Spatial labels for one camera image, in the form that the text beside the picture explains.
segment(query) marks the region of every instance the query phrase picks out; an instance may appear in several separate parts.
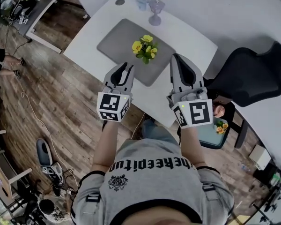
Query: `yellow flower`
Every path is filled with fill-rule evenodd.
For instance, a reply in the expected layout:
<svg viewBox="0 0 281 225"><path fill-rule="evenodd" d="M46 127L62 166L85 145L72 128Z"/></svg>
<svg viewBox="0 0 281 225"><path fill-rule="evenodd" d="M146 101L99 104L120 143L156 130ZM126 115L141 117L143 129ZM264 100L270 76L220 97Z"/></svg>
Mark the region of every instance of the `yellow flower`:
<svg viewBox="0 0 281 225"><path fill-rule="evenodd" d="M151 52L151 58L155 57L155 52L157 52L156 48L151 49L151 46L148 46L146 52Z"/></svg>
<svg viewBox="0 0 281 225"><path fill-rule="evenodd" d="M135 41L133 44L132 44L132 50L133 50L133 53L138 53L142 48L142 44L140 41Z"/></svg>
<svg viewBox="0 0 281 225"><path fill-rule="evenodd" d="M217 127L216 132L218 134L223 134L224 133L224 129L222 127Z"/></svg>
<svg viewBox="0 0 281 225"><path fill-rule="evenodd" d="M144 35L144 38L141 37L141 40L149 43L153 40L153 38L150 35Z"/></svg>
<svg viewBox="0 0 281 225"><path fill-rule="evenodd" d="M226 130L227 128L228 128L228 123L224 123L224 124L223 124L223 129Z"/></svg>

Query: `gray mat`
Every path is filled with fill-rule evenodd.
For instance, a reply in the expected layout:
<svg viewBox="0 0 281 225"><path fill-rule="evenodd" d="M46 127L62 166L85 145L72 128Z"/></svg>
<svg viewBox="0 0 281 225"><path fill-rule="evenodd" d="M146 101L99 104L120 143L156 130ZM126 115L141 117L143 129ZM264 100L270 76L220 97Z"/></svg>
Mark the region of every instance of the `gray mat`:
<svg viewBox="0 0 281 225"><path fill-rule="evenodd" d="M133 42L139 41L144 35L152 36L153 42L158 43L158 52L149 64L144 64L142 59L136 58L132 51ZM124 62L133 64L135 66L135 78L147 87L155 82L170 63L172 54L176 52L154 34L128 19L121 20L98 44L97 50L117 64Z"/></svg>

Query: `potted flower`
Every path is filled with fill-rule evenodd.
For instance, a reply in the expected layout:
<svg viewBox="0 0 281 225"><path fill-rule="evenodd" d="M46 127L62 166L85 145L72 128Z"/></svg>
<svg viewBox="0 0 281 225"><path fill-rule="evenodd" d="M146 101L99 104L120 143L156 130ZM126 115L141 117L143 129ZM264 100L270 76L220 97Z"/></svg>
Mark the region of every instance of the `potted flower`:
<svg viewBox="0 0 281 225"><path fill-rule="evenodd" d="M153 38L150 35L144 35L139 41L133 43L132 50L137 58L148 64L151 59L155 58L158 51L157 46L158 43L153 44Z"/></svg>
<svg viewBox="0 0 281 225"><path fill-rule="evenodd" d="M223 121L219 121L215 124L216 133L217 134L224 134L228 128L228 123L224 123Z"/></svg>

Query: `pink object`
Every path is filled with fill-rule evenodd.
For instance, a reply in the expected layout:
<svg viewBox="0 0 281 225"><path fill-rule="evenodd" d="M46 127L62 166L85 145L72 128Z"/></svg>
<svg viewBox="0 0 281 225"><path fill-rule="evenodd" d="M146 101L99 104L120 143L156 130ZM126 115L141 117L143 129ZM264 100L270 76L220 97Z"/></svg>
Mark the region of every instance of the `pink object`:
<svg viewBox="0 0 281 225"><path fill-rule="evenodd" d="M224 116L225 114L225 108L221 105L219 106L214 106L214 116L216 118L220 118L222 116Z"/></svg>

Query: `white cable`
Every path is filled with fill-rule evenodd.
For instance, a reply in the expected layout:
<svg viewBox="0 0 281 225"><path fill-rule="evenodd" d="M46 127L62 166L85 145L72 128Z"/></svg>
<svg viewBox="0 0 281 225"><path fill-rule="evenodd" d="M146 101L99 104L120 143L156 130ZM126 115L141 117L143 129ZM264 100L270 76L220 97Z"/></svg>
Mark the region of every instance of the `white cable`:
<svg viewBox="0 0 281 225"><path fill-rule="evenodd" d="M54 149L54 151L55 151L55 154L56 154L57 158L60 160L60 162L62 162L62 164L66 167L66 169L68 170L68 172L73 176L73 178L74 178L74 180L75 180L75 183L76 183L76 185L78 186L78 182L77 182L77 180L76 180L76 178L75 178L75 176L74 176L74 173L72 173L72 172L68 169L67 165L66 165L66 164L60 159L60 157L58 156L58 153L57 153L57 151L56 151L56 149L55 149L55 146L54 146L54 143L53 143L53 139L52 139L52 137L51 137L51 134L50 134L50 132L49 132L47 126L44 124L44 122L43 122L42 120L40 120L40 119L37 117L36 113L34 112L33 107L32 107L32 105L31 105L31 103L30 103L29 97L28 97L28 95L26 94L26 92L25 92L25 90L24 90L24 88L23 88L23 86L22 86L21 81L18 79L18 77L16 77L16 79L17 79L17 81L20 83L21 88L22 88L22 90L23 90L23 92L21 93L21 97L22 97L22 98L24 98L25 96L27 97L28 102L29 102L29 105L30 105L30 107L31 107L31 109L32 109L32 111L33 111L34 116L36 117L36 119L37 119L39 122L41 122L41 124L43 124L43 126L46 128L46 130L47 130L47 132L48 132L48 134L49 134L49 137L50 137L50 140L51 140L51 143L52 143L52 147L53 147L53 149Z"/></svg>
<svg viewBox="0 0 281 225"><path fill-rule="evenodd" d="M136 128L135 128L135 130L134 130L134 132L133 132L133 134L132 134L132 136L131 136L131 139L133 138L133 135L134 135L136 129L139 127L139 125L140 125L142 119L144 118L144 116L145 116L145 113L144 113L144 115L141 117L141 120L140 120L139 124L136 126Z"/></svg>

